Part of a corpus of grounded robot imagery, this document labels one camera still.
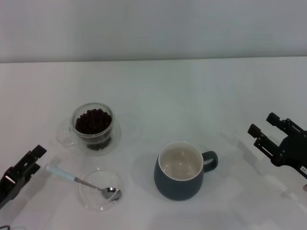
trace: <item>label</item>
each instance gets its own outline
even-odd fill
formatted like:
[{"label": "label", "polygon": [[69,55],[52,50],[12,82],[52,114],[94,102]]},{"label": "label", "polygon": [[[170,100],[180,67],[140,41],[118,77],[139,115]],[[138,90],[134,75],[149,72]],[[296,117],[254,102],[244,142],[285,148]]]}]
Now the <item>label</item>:
[{"label": "label", "polygon": [[304,166],[301,167],[301,170],[307,175],[307,169]]}]

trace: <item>spoon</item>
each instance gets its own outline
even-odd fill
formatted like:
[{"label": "spoon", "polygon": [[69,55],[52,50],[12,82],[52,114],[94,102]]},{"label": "spoon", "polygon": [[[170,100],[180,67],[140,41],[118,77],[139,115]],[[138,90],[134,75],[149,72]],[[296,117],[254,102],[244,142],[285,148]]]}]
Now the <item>spoon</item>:
[{"label": "spoon", "polygon": [[109,187],[109,188],[104,188],[104,189],[101,189],[101,188],[98,188],[84,180],[81,180],[80,178],[56,167],[56,166],[53,166],[53,165],[50,165],[50,164],[47,164],[45,166],[45,170],[52,173],[52,174],[55,174],[57,176],[60,176],[60,177],[63,177],[63,178],[66,178],[70,181],[75,181],[75,182],[78,182],[78,183],[81,183],[83,185],[86,185],[86,186],[89,186],[91,188],[94,188],[98,191],[101,192],[102,196],[105,198],[105,199],[111,199],[111,201],[116,201],[116,200],[119,200],[120,197],[121,197],[121,191],[117,188],[114,188],[114,187]]}]

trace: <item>glass cup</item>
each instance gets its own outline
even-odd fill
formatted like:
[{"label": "glass cup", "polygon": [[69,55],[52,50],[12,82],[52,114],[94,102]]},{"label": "glass cup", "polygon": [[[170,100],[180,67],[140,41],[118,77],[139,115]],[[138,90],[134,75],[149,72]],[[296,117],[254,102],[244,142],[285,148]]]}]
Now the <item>glass cup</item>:
[{"label": "glass cup", "polygon": [[[86,113],[87,110],[102,109],[112,117],[110,125],[102,132],[96,134],[84,134],[79,132],[75,125],[77,119]],[[81,149],[88,148],[91,150],[102,150],[109,145],[111,141],[111,131],[114,124],[114,113],[105,104],[102,103],[88,103],[77,108],[70,118],[70,126],[64,127],[57,133],[57,140],[64,146],[78,145]]]}]

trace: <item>glass dish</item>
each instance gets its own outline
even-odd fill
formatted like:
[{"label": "glass dish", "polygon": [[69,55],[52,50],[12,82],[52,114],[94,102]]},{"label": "glass dish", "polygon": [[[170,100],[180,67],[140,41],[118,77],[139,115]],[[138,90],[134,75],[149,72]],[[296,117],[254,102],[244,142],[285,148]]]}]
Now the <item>glass dish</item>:
[{"label": "glass dish", "polygon": [[110,169],[96,167],[86,172],[82,177],[82,180],[89,182],[101,189],[114,187],[121,191],[121,198],[114,201],[112,198],[105,199],[101,192],[85,186],[83,184],[77,184],[77,196],[81,204],[91,211],[108,211],[114,207],[123,197],[124,183],[120,175]]}]

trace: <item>mug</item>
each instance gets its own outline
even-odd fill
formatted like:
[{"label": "mug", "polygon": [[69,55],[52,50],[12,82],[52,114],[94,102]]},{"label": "mug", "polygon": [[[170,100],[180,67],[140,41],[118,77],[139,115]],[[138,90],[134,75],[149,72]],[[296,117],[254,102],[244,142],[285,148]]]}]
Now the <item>mug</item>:
[{"label": "mug", "polygon": [[154,182],[159,192],[171,200],[187,200],[201,188],[203,174],[217,167],[215,152],[201,152],[185,141],[166,145],[154,167]]}]

